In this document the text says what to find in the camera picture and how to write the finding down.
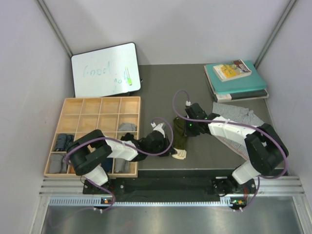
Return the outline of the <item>green sports bra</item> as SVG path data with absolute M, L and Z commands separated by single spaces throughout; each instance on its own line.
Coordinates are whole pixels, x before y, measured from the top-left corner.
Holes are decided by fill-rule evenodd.
M 174 119 L 173 133 L 174 133 L 174 141 L 173 148 L 176 153 L 172 155 L 175 159 L 184 160 L 187 155 L 187 141 L 188 137 L 185 134 L 186 130 L 186 120 L 176 117 Z

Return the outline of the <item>light grey underwear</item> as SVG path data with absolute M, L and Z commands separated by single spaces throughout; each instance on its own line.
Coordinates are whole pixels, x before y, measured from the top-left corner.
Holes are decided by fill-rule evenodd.
M 124 122 L 121 123 L 118 131 L 119 132 L 135 132 L 137 130 L 137 126 L 133 123 Z

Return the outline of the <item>grey striped boxer shorts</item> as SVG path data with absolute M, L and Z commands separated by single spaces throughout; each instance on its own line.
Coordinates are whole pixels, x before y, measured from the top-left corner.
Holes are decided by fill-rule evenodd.
M 213 113 L 219 114 L 220 116 L 224 117 L 225 119 L 230 119 L 231 121 L 237 123 L 243 123 L 253 126 L 261 126 L 264 124 L 258 116 L 254 114 L 253 110 L 249 110 L 248 108 L 244 107 L 237 107 L 233 105 L 227 105 L 224 103 L 213 103 Z M 241 144 L 226 139 L 224 137 L 216 136 L 216 138 L 229 147 L 232 151 L 240 155 L 243 159 L 248 160 L 249 155 L 245 146 Z

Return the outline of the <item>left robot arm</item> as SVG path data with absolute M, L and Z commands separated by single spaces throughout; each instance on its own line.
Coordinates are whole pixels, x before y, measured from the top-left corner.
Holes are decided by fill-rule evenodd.
M 101 166 L 107 159 L 139 162 L 148 156 L 171 156 L 176 153 L 173 143 L 163 130 L 153 130 L 146 137 L 135 139 L 126 133 L 120 140 L 105 136 L 99 129 L 72 142 L 65 162 L 74 168 L 76 175 L 85 178 L 85 186 L 93 193 L 109 193 L 110 177 Z

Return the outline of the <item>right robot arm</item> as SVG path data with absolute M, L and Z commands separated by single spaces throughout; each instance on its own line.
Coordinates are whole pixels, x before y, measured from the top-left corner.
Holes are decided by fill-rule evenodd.
M 230 121 L 215 113 L 206 114 L 198 103 L 186 102 L 186 135 L 210 134 L 237 143 L 247 150 L 248 159 L 236 168 L 227 181 L 233 193 L 245 188 L 246 182 L 256 176 L 269 176 L 288 157 L 289 152 L 274 128 L 264 123 L 261 126 L 246 126 Z

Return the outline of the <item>black rolled garment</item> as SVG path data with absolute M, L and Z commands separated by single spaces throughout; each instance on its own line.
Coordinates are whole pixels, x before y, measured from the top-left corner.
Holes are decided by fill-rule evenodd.
M 122 135 L 120 137 L 120 140 L 127 143 L 127 144 L 129 144 L 130 142 L 133 144 L 139 142 L 139 140 L 136 138 L 136 136 L 132 133 L 126 133 L 126 134 Z

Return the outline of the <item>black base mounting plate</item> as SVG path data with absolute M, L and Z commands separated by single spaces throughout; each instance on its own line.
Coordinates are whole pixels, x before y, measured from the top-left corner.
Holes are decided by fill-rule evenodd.
M 245 198 L 256 191 L 254 179 L 243 185 L 229 169 L 140 170 L 137 177 L 111 179 L 104 188 L 118 202 L 219 201 L 226 195 Z

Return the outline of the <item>grey rolled garment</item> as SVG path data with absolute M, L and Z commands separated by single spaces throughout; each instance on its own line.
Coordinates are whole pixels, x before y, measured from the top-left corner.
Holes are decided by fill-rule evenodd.
M 121 158 L 115 159 L 114 172 L 117 174 L 127 174 L 130 172 L 130 162 Z

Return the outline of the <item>wooden compartment tray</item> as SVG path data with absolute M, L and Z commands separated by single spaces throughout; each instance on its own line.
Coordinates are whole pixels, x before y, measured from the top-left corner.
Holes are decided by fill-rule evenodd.
M 58 125 L 44 170 L 45 177 L 74 178 L 77 177 L 72 166 L 67 166 L 65 172 L 50 173 L 50 157 L 65 155 L 63 150 L 56 149 L 59 135 L 74 136 L 77 140 L 89 132 L 100 129 L 110 138 L 120 139 L 127 131 L 120 130 L 123 123 L 136 126 L 134 131 L 128 131 L 139 139 L 140 97 L 98 97 L 98 98 L 67 98 L 64 100 Z

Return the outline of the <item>navy rolled garment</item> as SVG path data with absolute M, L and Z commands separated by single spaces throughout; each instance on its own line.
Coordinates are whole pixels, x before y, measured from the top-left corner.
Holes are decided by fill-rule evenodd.
M 107 158 L 101 163 L 101 167 L 105 170 L 107 173 L 111 173 L 113 171 L 113 159 Z

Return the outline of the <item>green whiteboard marker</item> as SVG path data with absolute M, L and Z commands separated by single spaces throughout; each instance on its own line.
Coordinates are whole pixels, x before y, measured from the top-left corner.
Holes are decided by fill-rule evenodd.
M 130 73 L 129 73 L 129 69 L 128 67 L 125 67 L 125 71 L 126 71 L 126 78 L 127 78 L 127 82 L 128 82 L 128 85 L 132 85 L 132 80 L 131 80 L 131 77 L 130 77 Z

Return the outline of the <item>yellow paperback book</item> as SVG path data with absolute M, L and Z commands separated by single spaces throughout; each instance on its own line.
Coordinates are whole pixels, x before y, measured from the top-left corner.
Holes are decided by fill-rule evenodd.
M 241 59 L 213 66 L 213 71 L 221 82 L 250 76 L 252 71 Z

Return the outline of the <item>white whiteboard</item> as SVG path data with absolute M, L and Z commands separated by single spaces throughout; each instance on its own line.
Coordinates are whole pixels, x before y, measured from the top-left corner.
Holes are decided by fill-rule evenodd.
M 71 57 L 76 98 L 98 98 L 141 89 L 136 44 L 129 42 Z M 128 67 L 132 85 L 128 85 Z

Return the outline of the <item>dark blue rolled socks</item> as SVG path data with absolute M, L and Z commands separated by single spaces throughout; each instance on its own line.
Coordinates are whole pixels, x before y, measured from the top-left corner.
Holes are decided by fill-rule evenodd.
M 56 143 L 54 146 L 55 152 L 66 151 L 67 147 L 74 141 L 74 135 L 72 134 L 58 134 L 56 138 Z

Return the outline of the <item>grey rolled socks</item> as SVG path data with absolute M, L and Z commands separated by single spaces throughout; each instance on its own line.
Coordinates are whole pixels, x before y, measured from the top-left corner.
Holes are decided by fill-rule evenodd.
M 65 156 L 61 154 L 52 154 L 50 156 L 50 165 L 48 173 L 50 174 L 63 174 L 67 172 L 67 164 Z

